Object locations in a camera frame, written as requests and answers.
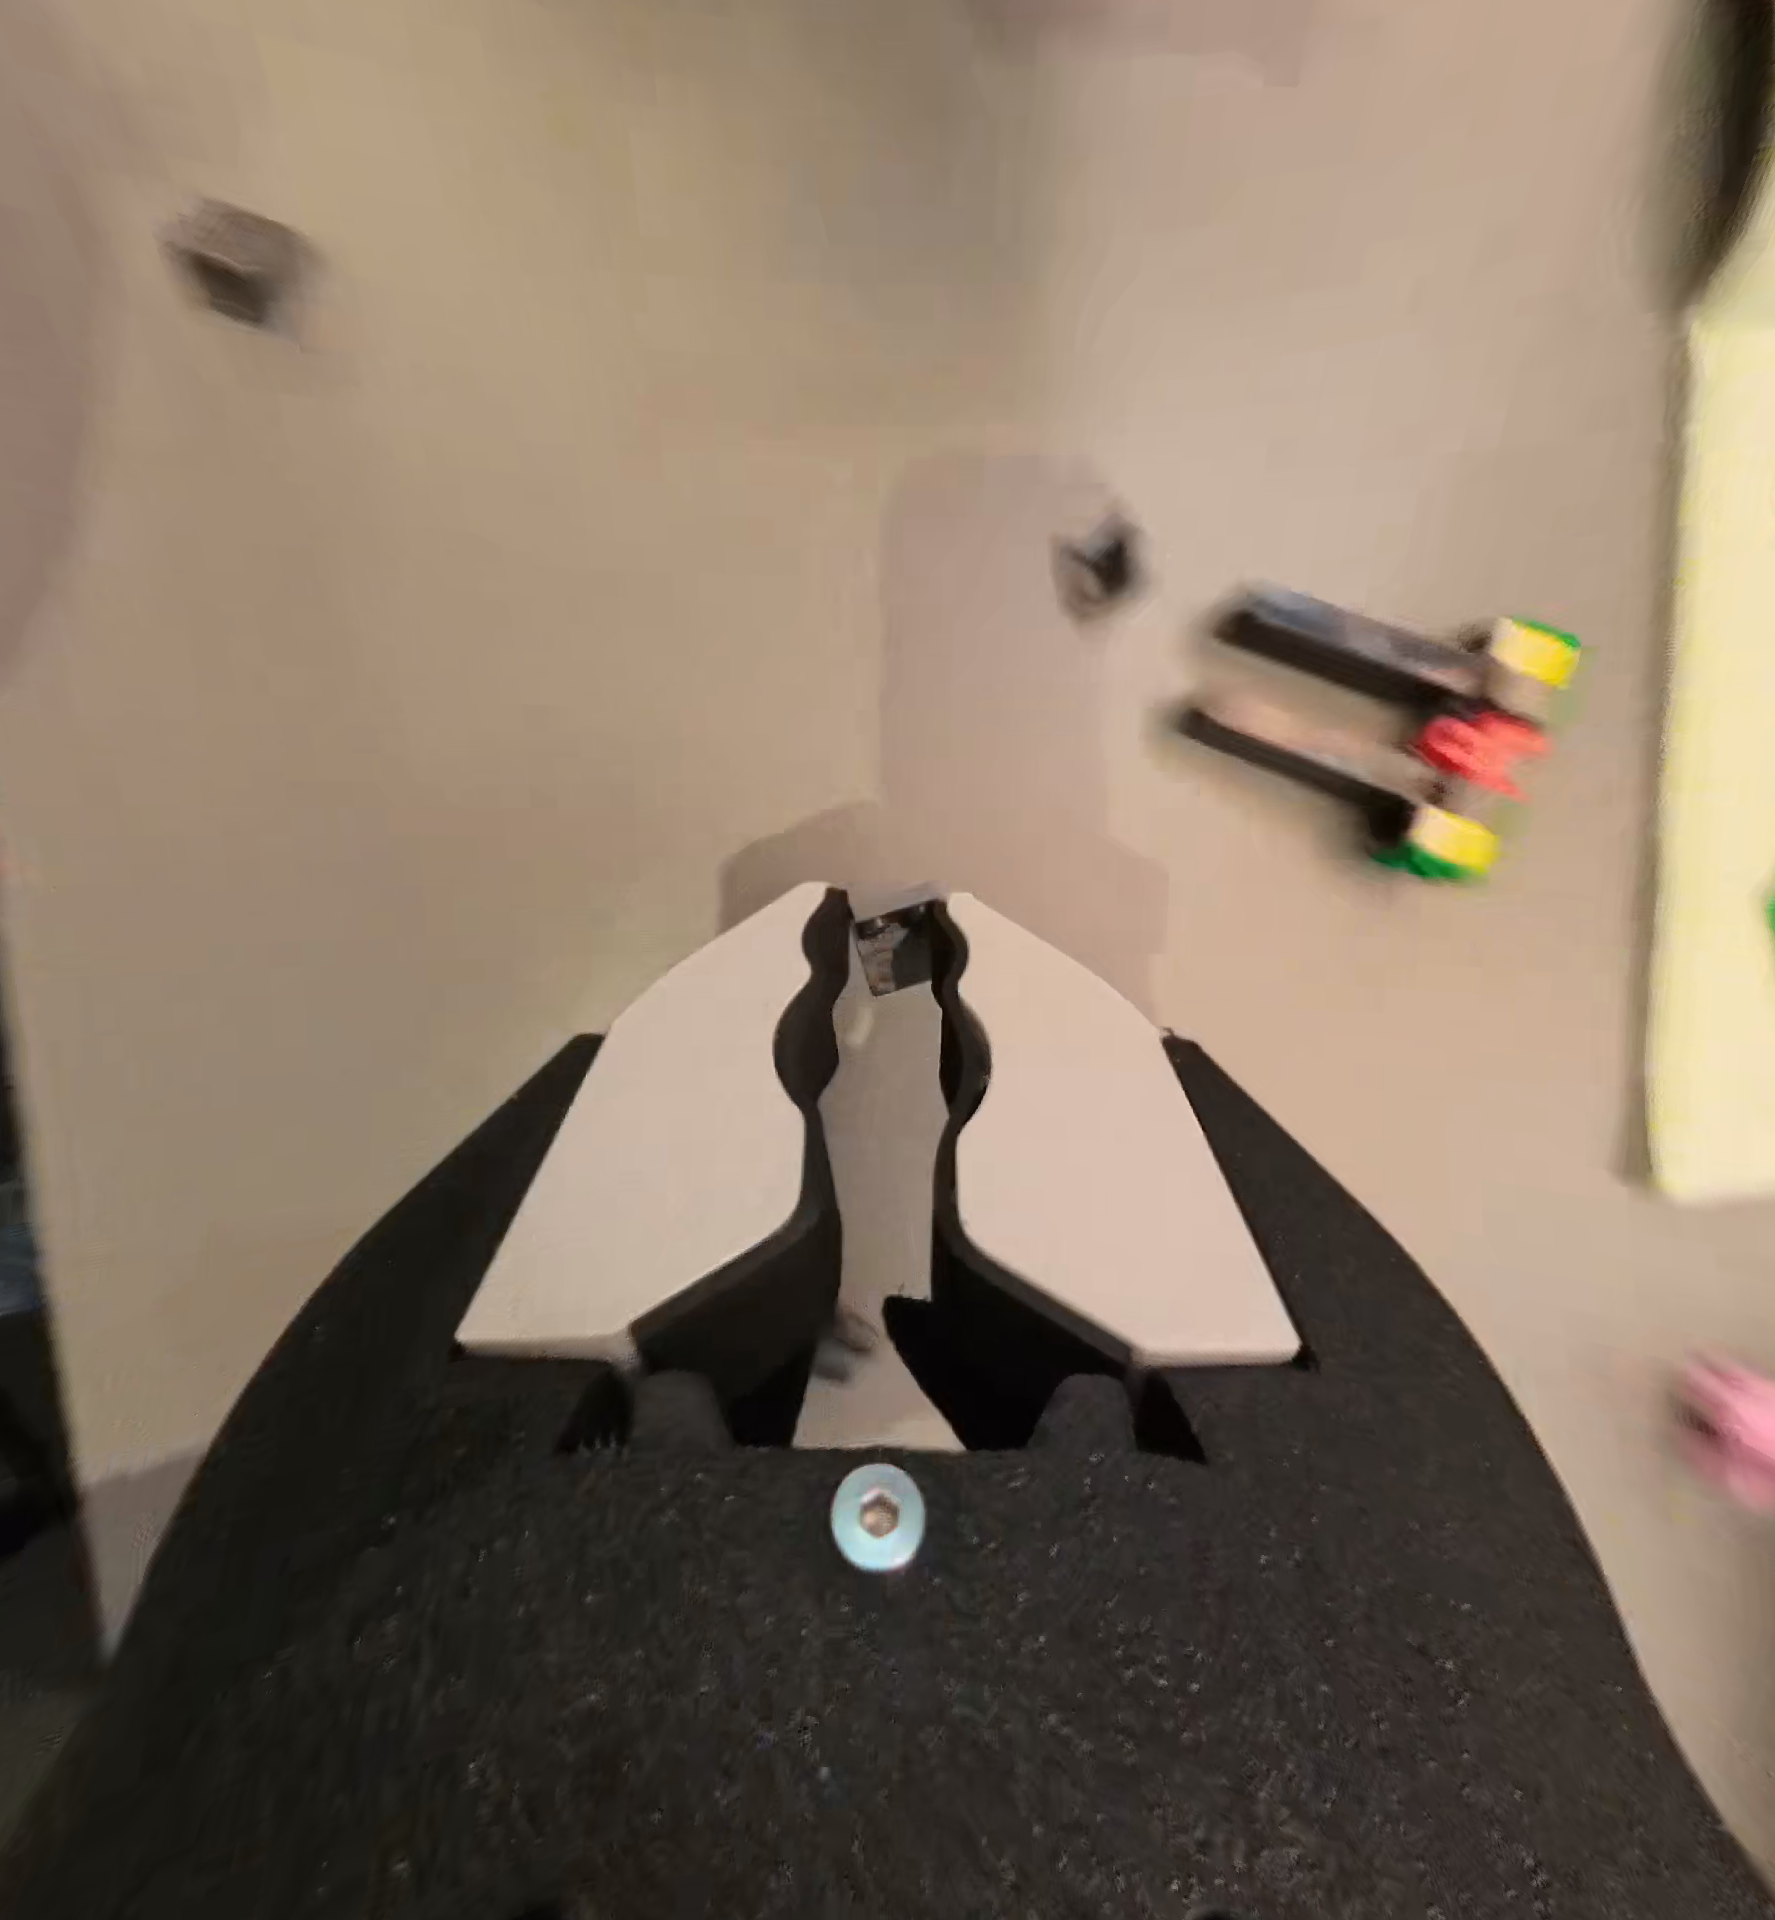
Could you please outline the dark grey stud brick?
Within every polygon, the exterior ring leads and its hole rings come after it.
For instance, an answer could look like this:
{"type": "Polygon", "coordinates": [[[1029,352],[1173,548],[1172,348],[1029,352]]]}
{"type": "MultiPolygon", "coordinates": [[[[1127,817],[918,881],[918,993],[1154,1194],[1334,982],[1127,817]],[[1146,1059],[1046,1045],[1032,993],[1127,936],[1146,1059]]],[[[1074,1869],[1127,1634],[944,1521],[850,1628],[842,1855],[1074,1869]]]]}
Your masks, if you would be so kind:
{"type": "Polygon", "coordinates": [[[188,292],[217,317],[295,342],[320,246],[295,225],[224,197],[194,197],[161,234],[188,292]]]}

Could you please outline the small grey bracket brick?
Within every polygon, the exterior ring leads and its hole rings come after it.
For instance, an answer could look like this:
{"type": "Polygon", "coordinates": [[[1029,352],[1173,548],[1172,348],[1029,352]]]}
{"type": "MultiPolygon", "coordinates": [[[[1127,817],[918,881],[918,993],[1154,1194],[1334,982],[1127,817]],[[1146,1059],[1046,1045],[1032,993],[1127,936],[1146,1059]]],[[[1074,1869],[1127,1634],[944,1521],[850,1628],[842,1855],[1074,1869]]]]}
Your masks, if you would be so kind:
{"type": "Polygon", "coordinates": [[[879,900],[853,900],[850,940],[870,995],[925,990],[935,976],[939,889],[904,884],[879,900]]]}
{"type": "Polygon", "coordinates": [[[1092,625],[1134,602],[1143,589],[1141,526],[1104,512],[1061,532],[1049,551],[1054,589],[1071,621],[1092,625]]]}

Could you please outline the building instruction booklet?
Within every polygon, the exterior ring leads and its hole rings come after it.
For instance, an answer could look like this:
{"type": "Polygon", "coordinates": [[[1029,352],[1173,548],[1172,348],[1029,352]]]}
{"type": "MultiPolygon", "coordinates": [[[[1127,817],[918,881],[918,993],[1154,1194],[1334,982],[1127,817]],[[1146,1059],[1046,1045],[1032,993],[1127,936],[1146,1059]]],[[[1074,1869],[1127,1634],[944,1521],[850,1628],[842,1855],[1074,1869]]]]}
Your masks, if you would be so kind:
{"type": "Polygon", "coordinates": [[[1647,1148],[1684,1205],[1775,1194],[1775,3],[1764,134],[1684,325],[1647,1148]]]}

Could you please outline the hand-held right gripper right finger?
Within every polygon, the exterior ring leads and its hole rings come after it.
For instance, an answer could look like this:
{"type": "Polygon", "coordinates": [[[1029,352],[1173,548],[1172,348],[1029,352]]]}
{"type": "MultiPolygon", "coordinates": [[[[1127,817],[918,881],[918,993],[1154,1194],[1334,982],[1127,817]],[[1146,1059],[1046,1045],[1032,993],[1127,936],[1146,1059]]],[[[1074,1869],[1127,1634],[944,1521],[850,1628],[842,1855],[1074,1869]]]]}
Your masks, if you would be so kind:
{"type": "Polygon", "coordinates": [[[1071,1378],[1196,1454],[1172,1377],[1296,1364],[1304,1339],[1167,1036],[967,893],[928,904],[928,958],[944,1118],[928,1297],[886,1303],[897,1355],[967,1454],[1021,1449],[1071,1378]]]}

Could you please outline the pink toy pig figure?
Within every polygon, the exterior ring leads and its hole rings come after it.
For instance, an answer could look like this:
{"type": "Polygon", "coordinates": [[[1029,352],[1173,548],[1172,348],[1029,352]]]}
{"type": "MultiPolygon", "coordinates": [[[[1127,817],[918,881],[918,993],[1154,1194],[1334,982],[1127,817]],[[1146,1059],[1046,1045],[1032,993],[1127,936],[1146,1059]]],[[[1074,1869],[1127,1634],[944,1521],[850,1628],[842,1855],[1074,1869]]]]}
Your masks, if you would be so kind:
{"type": "Polygon", "coordinates": [[[1673,1406],[1691,1463],[1741,1506],[1775,1514],[1775,1378],[1691,1357],[1673,1406]]]}

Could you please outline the black and green brick assembly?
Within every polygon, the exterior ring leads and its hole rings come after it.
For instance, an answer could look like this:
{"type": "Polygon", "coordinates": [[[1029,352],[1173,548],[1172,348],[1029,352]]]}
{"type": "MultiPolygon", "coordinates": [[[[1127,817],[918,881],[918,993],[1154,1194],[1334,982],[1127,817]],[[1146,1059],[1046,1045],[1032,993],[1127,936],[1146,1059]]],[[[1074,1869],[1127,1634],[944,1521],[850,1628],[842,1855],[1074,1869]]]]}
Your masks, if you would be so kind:
{"type": "Polygon", "coordinates": [[[1173,705],[1172,730],[1350,807],[1378,863],[1448,884],[1491,871],[1519,774],[1547,757],[1583,661],[1583,641],[1542,621],[1433,638],[1277,584],[1228,600],[1213,638],[1372,700],[1397,728],[1368,735],[1216,686],[1173,705]]]}

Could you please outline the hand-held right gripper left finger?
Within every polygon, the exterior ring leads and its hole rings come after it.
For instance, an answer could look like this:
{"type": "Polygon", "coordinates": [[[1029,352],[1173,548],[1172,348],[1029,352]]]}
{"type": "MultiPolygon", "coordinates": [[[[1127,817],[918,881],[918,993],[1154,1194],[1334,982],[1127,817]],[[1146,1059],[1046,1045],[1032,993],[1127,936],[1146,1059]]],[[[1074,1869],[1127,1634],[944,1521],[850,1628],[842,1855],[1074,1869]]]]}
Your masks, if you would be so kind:
{"type": "Polygon", "coordinates": [[[848,895],[804,881],[677,961],[600,1038],[463,1317],[468,1355],[697,1377],[786,1449],[836,1317],[821,1125],[848,895]]]}

